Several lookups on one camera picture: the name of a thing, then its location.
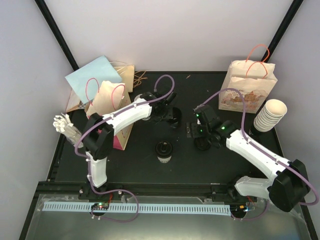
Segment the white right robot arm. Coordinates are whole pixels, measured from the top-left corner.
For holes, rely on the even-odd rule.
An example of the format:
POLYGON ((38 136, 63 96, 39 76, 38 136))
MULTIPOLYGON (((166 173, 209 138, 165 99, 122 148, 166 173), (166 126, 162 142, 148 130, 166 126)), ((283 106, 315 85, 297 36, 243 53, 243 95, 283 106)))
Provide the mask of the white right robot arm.
POLYGON ((265 148, 232 121, 222 122, 209 105, 196 107, 194 114, 197 121, 186 125, 189 138, 207 148, 211 145, 224 146, 265 175, 265 178, 240 177, 227 189, 230 200, 238 202, 246 196, 263 198, 283 212, 290 212, 310 192, 311 188, 306 183, 307 169, 302 161, 290 161, 265 148))

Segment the cream paper bag pink sides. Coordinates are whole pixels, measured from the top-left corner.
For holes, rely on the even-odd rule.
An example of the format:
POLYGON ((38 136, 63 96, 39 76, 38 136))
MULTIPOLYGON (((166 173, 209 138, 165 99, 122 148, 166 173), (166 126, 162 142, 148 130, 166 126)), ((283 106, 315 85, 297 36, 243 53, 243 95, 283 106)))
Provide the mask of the cream paper bag pink sides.
MULTIPOLYGON (((94 113, 97 113, 100 116, 110 114, 123 107, 126 107, 129 104, 131 104, 131 100, 124 83, 111 83, 110 81, 103 81, 99 87, 98 93, 93 99, 93 103, 89 103, 85 107, 85 113, 89 119, 94 113)), ((133 124, 125 127, 116 134, 113 139, 114 149, 122 151, 125 150, 132 128, 133 124)))

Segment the black coffee cup lid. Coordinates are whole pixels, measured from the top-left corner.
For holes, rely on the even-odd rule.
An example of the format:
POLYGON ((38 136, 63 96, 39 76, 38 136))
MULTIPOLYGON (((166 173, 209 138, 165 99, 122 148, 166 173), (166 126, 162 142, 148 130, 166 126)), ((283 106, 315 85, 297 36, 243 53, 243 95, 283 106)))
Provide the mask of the black coffee cup lid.
POLYGON ((160 158, 168 158, 173 153, 173 145, 169 141, 160 141, 155 146, 155 153, 160 158))

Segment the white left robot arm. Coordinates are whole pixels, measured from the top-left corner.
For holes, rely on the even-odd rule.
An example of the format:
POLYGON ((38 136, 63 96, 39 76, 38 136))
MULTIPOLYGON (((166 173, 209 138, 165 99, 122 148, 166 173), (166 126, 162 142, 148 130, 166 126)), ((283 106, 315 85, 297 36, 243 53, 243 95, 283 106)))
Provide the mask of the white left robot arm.
POLYGON ((113 149, 114 136, 133 123, 146 119, 153 122, 168 122, 172 128, 178 128, 181 111, 172 106, 175 92, 160 96, 146 92, 139 95, 129 105, 102 116, 94 113, 88 119, 82 140, 90 167, 87 178, 92 183, 89 193, 97 200, 103 199, 108 192, 107 157, 113 149))

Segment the white paper coffee cup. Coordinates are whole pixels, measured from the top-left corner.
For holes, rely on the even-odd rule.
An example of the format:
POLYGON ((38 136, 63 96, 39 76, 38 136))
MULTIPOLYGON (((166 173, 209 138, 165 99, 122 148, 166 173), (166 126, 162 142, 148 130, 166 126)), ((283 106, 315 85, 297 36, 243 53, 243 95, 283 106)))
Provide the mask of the white paper coffee cup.
POLYGON ((162 157, 162 156, 157 157, 157 159, 163 164, 168 163, 171 160, 171 158, 172 158, 171 155, 166 157, 162 157))

